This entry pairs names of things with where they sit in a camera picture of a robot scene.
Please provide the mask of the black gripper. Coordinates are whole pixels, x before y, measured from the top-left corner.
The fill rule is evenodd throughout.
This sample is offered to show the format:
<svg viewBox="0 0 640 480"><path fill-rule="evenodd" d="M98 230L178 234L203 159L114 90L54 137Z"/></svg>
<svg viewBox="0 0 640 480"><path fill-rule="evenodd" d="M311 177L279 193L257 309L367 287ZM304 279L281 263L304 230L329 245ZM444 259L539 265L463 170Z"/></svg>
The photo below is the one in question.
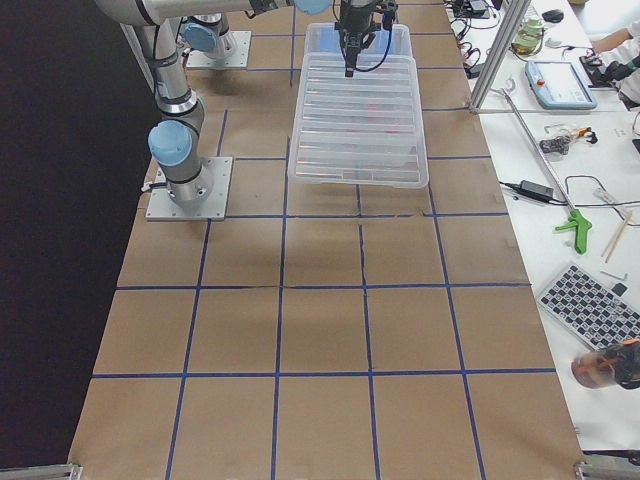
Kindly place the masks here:
<svg viewBox="0 0 640 480"><path fill-rule="evenodd" d="M380 30L390 31L398 3L392 0L341 1L335 23L339 44L344 50L345 76L352 77L361 50L369 47Z"/></svg>

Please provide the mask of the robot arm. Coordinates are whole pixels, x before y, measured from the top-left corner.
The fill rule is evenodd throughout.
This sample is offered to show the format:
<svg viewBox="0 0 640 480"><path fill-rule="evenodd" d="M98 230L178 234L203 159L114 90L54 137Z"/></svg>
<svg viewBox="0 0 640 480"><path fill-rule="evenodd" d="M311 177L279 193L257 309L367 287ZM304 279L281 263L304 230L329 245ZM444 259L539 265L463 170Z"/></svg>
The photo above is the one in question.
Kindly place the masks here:
<svg viewBox="0 0 640 480"><path fill-rule="evenodd" d="M345 63L345 76L351 78L356 71L370 72L379 68L388 56L391 45L391 31L396 21L398 4L396 1L341 1L339 10L332 1L286 1L309 15L317 15L332 8L334 30L338 34L339 51ZM359 68L358 56L367 50L376 34L387 31L387 45L382 59L372 67ZM204 15L189 16L182 29L182 37L188 46L213 58L221 53L225 42L230 40L230 30L226 15L214 14L210 20Z"/></svg>
<svg viewBox="0 0 640 480"><path fill-rule="evenodd" d="M197 153L204 102L189 86L177 35L207 58L222 63L238 51L226 14L260 15L301 1L99 1L98 8L133 29L151 74L151 89L162 121L148 134L151 155L164 179L151 184L147 216L164 220L222 219L226 212L232 160Z"/></svg>

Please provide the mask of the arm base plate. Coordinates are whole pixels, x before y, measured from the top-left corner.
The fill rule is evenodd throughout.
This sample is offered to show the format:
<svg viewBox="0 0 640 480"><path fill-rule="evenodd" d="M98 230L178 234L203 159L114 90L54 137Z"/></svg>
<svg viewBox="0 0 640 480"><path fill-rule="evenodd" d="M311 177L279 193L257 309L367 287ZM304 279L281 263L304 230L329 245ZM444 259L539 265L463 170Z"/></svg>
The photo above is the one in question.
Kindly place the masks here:
<svg viewBox="0 0 640 480"><path fill-rule="evenodd" d="M229 30L225 35L210 31L186 34L190 51L186 68L190 70L246 69L251 44L250 31Z"/></svg>
<svg viewBox="0 0 640 480"><path fill-rule="evenodd" d="M199 175L188 183L166 179L158 169L149 192L148 221L223 221L227 212L233 157L201 157Z"/></svg>

